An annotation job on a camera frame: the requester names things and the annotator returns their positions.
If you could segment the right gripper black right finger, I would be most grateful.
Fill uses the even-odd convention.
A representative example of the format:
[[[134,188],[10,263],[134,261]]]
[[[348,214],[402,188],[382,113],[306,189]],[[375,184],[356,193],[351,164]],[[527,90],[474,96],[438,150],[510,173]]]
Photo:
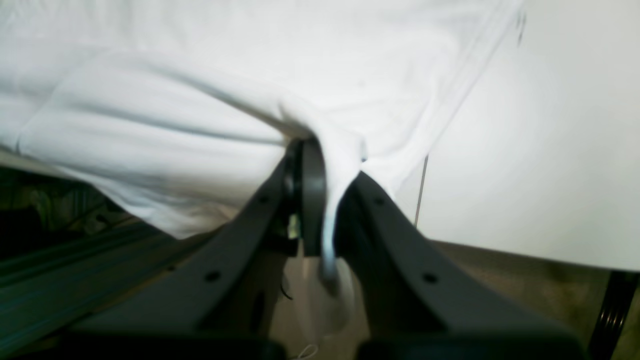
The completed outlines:
[[[576,336],[475,280],[359,173],[341,200],[336,253],[363,292],[358,360],[583,360]]]

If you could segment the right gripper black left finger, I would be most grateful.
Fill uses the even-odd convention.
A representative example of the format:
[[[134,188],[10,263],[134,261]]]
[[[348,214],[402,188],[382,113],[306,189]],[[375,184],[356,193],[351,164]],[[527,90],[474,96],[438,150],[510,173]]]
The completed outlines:
[[[295,140],[240,214],[185,264],[88,317],[63,360],[284,360],[268,338],[288,259],[319,256],[326,207],[317,139]]]

